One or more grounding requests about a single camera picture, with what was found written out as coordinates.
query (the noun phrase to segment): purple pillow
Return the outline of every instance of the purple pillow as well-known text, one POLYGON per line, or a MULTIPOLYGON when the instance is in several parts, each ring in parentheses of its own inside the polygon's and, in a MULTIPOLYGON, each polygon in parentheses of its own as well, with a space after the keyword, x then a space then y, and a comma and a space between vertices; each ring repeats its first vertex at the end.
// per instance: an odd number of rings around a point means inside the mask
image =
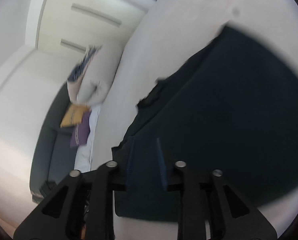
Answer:
POLYGON ((89 117, 91 111, 85 112, 82 116, 82 122, 74 129, 70 140, 70 148, 85 145, 90 133, 89 117))

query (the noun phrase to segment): yellow pillow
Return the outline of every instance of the yellow pillow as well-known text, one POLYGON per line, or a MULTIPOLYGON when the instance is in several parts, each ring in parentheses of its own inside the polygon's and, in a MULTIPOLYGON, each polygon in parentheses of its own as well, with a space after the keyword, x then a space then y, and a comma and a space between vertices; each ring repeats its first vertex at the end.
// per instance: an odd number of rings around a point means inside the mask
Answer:
POLYGON ((60 127, 74 126, 82 122, 84 112, 89 111, 88 106, 71 105, 67 110, 60 127))

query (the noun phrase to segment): white pillowcase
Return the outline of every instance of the white pillowcase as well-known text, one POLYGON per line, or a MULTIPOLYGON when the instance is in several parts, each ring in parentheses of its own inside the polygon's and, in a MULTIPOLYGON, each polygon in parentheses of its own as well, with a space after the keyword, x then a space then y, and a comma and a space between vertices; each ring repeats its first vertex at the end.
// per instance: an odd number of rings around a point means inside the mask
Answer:
POLYGON ((113 83, 122 52, 119 43, 113 41, 97 49, 84 73, 76 103, 92 106, 104 101, 113 83))
POLYGON ((100 114, 101 105, 93 106, 89 117, 90 133, 85 145, 80 145, 77 150, 74 169, 82 173, 91 171, 92 163, 92 147, 95 140, 95 130, 97 127, 98 117, 100 114))

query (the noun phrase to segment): dark green blanket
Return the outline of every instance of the dark green blanket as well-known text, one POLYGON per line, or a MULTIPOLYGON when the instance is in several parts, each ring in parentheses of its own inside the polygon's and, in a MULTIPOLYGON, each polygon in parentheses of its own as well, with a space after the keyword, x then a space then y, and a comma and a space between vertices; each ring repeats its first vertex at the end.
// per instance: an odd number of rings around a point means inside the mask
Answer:
POLYGON ((270 51, 225 26, 172 76, 158 81, 113 159, 127 155, 119 216, 176 221, 161 158, 221 169, 257 206, 298 185, 298 79, 270 51))

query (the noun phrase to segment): white pillow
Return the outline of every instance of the white pillow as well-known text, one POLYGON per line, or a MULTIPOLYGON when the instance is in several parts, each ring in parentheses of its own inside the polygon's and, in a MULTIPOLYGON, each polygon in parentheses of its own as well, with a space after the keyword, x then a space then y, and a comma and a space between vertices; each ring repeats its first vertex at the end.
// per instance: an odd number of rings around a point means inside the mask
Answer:
POLYGON ((73 104, 77 104, 77 94, 79 92, 82 79, 95 53, 97 53, 97 48, 91 48, 88 52, 86 52, 84 58, 75 65, 67 79, 68 94, 70 101, 73 104))
POLYGON ((77 103, 92 106, 106 98, 113 83, 123 49, 117 42, 108 42, 97 49, 88 65, 77 94, 77 103))

